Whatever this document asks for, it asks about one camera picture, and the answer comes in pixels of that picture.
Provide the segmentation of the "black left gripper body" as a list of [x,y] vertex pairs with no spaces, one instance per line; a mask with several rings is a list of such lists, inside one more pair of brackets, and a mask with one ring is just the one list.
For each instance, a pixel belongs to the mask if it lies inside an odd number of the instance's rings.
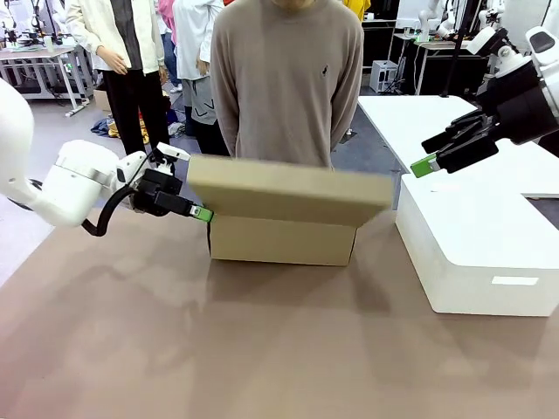
[[170,210],[155,202],[157,194],[164,192],[178,196],[182,186],[183,182],[174,175],[148,168],[135,185],[135,192],[131,196],[132,206],[135,210],[152,216],[166,216]]

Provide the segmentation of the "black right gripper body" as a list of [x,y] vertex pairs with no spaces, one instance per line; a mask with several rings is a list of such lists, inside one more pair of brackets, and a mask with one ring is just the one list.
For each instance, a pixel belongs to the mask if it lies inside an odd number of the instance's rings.
[[520,145],[549,132],[549,103],[532,60],[511,73],[490,79],[479,90],[479,103],[494,117],[493,137]]

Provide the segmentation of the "white jacket person's hand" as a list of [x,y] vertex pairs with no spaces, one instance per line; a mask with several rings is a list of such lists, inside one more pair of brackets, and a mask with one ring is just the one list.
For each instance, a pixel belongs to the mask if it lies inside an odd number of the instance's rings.
[[121,55],[100,45],[96,54],[117,74],[125,75],[128,72],[126,63]]

